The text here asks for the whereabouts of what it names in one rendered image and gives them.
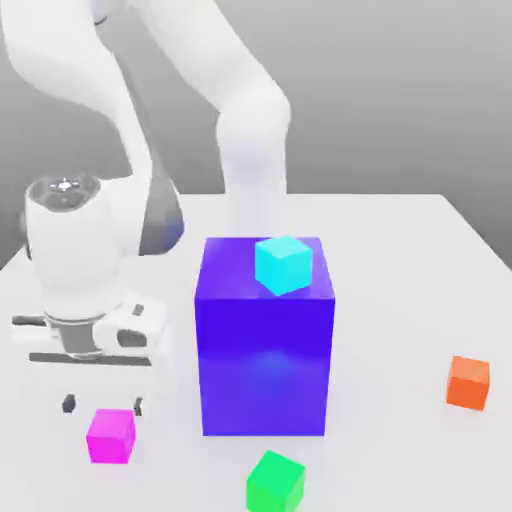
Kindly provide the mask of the small green cube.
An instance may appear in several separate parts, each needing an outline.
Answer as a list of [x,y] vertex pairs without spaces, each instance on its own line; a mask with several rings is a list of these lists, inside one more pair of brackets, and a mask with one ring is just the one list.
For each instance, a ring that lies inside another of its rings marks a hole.
[[304,485],[304,465],[267,450],[247,478],[246,510],[296,512]]

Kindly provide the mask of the large blue box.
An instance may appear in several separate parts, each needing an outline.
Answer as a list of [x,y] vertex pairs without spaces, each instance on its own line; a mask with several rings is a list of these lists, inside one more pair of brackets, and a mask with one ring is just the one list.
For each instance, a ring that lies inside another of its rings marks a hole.
[[194,296],[206,436],[325,432],[335,293],[322,243],[309,287],[276,296],[255,279],[254,238],[207,238]]

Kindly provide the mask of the small cyan cube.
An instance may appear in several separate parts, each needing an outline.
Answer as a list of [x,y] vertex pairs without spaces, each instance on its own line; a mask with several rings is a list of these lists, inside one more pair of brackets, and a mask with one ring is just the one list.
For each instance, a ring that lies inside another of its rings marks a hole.
[[291,236],[255,243],[255,279],[276,296],[308,287],[312,281],[313,250]]

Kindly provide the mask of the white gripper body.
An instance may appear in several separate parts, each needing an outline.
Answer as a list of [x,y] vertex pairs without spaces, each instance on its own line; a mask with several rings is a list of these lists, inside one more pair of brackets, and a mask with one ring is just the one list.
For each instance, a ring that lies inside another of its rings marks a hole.
[[28,370],[39,387],[58,396],[74,394],[134,400],[154,387],[156,369],[146,357],[107,356],[79,359],[65,353],[30,352]]

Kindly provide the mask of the small magenta cube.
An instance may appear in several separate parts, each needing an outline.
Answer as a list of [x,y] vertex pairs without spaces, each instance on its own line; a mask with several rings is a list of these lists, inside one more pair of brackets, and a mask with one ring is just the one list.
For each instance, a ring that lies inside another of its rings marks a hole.
[[136,440],[135,416],[128,409],[97,409],[86,434],[92,463],[127,464]]

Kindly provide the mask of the small orange cube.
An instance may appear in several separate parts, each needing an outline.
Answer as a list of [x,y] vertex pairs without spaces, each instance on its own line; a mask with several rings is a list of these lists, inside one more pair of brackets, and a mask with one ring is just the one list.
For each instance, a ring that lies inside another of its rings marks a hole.
[[476,411],[483,411],[490,388],[490,365],[461,356],[451,361],[446,403]]

